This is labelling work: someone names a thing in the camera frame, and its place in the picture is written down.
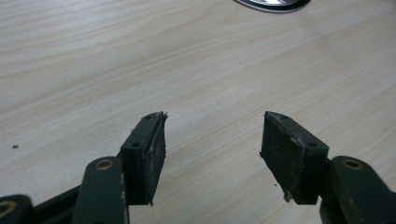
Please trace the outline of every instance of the wooden table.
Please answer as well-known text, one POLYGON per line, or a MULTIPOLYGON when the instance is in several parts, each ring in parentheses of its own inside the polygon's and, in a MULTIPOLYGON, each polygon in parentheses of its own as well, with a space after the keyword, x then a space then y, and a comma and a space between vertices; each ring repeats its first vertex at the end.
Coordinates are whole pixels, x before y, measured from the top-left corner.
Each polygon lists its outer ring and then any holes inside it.
POLYGON ((160 110, 167 158, 133 223, 320 223, 259 157, 266 110, 396 190, 392 0, 283 15, 231 0, 2 1, 0 75, 1 195, 38 204, 73 188, 160 110))

